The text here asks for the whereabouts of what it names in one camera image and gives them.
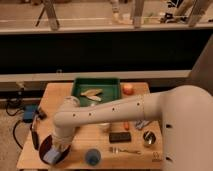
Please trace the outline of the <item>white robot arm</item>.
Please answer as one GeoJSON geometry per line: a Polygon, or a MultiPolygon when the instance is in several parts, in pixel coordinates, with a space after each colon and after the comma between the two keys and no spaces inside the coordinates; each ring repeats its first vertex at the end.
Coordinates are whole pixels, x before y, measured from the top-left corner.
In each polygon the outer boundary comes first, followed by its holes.
{"type": "Polygon", "coordinates": [[[81,125],[159,118],[164,171],[213,171],[213,95],[191,85],[91,107],[69,97],[54,115],[53,145],[65,149],[81,125]]]}

